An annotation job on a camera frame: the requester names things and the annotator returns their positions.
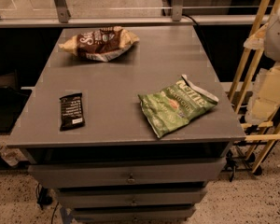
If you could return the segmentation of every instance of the wooden rung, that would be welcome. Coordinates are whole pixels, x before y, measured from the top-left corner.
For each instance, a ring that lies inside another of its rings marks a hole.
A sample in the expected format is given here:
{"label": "wooden rung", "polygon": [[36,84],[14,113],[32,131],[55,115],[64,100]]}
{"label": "wooden rung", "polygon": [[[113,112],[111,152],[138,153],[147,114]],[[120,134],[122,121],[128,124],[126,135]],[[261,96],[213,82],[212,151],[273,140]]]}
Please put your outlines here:
{"label": "wooden rung", "polygon": [[[246,128],[250,128],[252,126],[252,124],[250,124],[250,123],[242,123],[241,125],[244,130]],[[272,126],[273,126],[272,121],[262,122],[261,124],[258,125],[259,128],[268,128],[268,127],[272,127]]]}
{"label": "wooden rung", "polygon": [[245,137],[246,141],[255,141],[255,140],[280,140],[280,134],[255,134],[248,135]]}

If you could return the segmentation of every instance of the cabinet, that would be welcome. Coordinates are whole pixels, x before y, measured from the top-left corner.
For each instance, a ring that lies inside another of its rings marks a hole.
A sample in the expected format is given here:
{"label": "cabinet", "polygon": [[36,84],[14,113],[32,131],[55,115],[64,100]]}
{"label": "cabinet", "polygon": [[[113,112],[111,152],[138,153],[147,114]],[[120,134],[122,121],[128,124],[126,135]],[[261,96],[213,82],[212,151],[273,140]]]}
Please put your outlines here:
{"label": "cabinet", "polygon": [[[191,26],[127,29],[140,42],[109,63],[80,60],[56,46],[7,145],[23,152],[29,173],[54,189],[78,221],[186,219],[224,167],[232,142],[245,134]],[[64,29],[58,43],[88,30]],[[181,74],[219,104],[158,139],[137,94],[158,91]],[[59,98],[76,91],[86,125],[60,132]]]}

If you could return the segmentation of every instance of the caster wheel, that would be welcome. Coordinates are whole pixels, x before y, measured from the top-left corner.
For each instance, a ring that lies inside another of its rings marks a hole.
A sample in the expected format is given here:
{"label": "caster wheel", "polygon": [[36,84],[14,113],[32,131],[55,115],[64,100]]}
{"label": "caster wheel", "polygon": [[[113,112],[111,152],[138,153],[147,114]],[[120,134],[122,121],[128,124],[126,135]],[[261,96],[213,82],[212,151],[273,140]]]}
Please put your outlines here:
{"label": "caster wheel", "polygon": [[253,175],[262,175],[262,168],[259,166],[255,172],[253,173]]}
{"label": "caster wheel", "polygon": [[255,154],[252,153],[249,157],[249,159],[247,160],[247,162],[254,162],[255,161]]}

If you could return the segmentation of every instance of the gray tabletop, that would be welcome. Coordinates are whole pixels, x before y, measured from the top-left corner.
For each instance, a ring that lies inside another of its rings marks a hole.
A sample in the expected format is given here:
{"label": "gray tabletop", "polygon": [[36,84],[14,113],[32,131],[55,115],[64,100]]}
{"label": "gray tabletop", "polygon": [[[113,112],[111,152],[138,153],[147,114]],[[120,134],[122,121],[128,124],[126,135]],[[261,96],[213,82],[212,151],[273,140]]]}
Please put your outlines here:
{"label": "gray tabletop", "polygon": [[[86,147],[117,144],[243,140],[245,134],[191,26],[126,28],[140,42],[109,63],[80,60],[57,46],[95,29],[64,29],[7,144],[9,147]],[[219,98],[188,126],[158,139],[137,94],[173,85],[182,74]],[[82,92],[84,127],[60,132],[59,98]]]}

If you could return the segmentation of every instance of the chip bag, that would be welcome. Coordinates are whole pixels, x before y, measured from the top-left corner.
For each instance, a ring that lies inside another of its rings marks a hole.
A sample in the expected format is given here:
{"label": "chip bag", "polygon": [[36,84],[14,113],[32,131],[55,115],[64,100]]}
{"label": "chip bag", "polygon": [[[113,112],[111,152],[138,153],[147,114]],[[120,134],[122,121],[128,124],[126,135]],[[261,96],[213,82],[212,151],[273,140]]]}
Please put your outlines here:
{"label": "chip bag", "polygon": [[109,62],[127,51],[139,37],[120,26],[74,35],[59,47],[75,56]]}
{"label": "chip bag", "polygon": [[218,98],[183,75],[160,92],[138,95],[142,111],[158,138],[189,124],[218,103]]}

